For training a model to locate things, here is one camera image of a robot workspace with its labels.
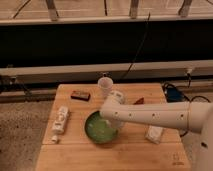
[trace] speckled floor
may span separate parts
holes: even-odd
[[[204,95],[213,100],[213,93]],[[0,104],[0,171],[34,171],[53,101]],[[200,136],[182,138],[192,166]]]

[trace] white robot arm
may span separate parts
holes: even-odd
[[[213,170],[212,103],[124,105],[124,95],[111,91],[100,109],[100,115],[114,128],[119,128],[122,122],[134,122],[201,133],[196,171]]]

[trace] black panel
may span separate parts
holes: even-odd
[[[131,62],[146,22],[1,26],[1,67]],[[212,20],[149,22],[137,62],[213,59]]]

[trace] wooden cutting board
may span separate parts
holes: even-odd
[[[145,103],[165,103],[160,84],[115,84],[113,89],[124,93],[125,104],[133,104],[144,97]],[[91,93],[88,102],[70,98],[73,90]],[[42,142],[36,171],[189,171],[178,131],[165,129],[159,145],[145,139],[148,125],[125,123],[118,137],[111,143],[97,145],[84,132],[87,117],[103,104],[96,84],[62,84],[58,87]],[[61,105],[69,107],[66,132],[60,143],[51,142],[51,127]]]

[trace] white cup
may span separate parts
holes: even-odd
[[[113,80],[109,77],[101,77],[98,80],[98,87],[100,88],[103,98],[105,99],[112,90]]]

